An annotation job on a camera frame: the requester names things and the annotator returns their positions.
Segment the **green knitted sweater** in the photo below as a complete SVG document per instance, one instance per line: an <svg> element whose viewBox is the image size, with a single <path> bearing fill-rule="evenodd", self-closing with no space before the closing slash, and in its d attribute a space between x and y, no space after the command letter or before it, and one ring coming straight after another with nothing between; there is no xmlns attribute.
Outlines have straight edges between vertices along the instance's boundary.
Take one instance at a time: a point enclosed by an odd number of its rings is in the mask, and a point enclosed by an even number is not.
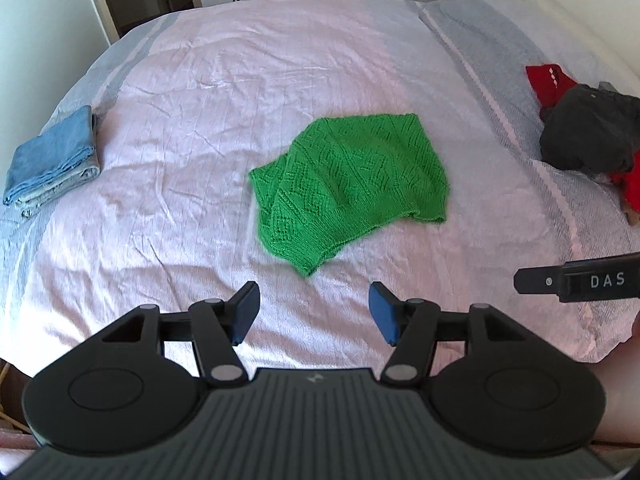
<svg viewBox="0 0 640 480"><path fill-rule="evenodd" d="M447 219L446 171L415 114L319 118L248 177L262 246L303 276L397 220Z"/></svg>

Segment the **dark grey trousers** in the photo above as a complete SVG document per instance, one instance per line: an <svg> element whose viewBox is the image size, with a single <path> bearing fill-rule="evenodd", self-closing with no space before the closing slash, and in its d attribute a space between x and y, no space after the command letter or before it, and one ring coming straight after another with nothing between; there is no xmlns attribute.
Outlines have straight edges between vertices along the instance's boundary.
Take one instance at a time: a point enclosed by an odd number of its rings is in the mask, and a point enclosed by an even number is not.
<svg viewBox="0 0 640 480"><path fill-rule="evenodd" d="M634 169L639 99L578 84L541 112L541 159L559 170L615 174Z"/></svg>

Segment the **red knitted garment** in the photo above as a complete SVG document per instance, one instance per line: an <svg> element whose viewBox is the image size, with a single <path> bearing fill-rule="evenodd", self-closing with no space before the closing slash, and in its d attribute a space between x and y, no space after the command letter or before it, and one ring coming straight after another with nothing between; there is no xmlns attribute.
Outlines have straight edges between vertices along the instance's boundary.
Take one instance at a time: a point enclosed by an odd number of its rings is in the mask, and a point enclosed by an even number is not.
<svg viewBox="0 0 640 480"><path fill-rule="evenodd" d="M562 68L556 64L532 65L526 67L526 75L540 104L539 116L548 107L555 106L565 92L578 85L578 82L567 76ZM605 81L596 88L616 91ZM610 179L618 192L622 202L623 212L628 216L630 224L639 222L639 151L634 155L634 169L629 172L615 174L590 174L590 176L605 176Z"/></svg>

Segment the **folded blue jeans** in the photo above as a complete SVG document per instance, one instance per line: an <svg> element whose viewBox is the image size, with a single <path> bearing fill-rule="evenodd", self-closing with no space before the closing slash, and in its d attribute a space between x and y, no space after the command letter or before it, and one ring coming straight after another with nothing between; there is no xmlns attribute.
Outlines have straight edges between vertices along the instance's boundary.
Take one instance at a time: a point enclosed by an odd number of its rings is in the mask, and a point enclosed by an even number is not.
<svg viewBox="0 0 640 480"><path fill-rule="evenodd" d="M2 204L30 218L100 173L96 118L92 108L84 105L15 150Z"/></svg>

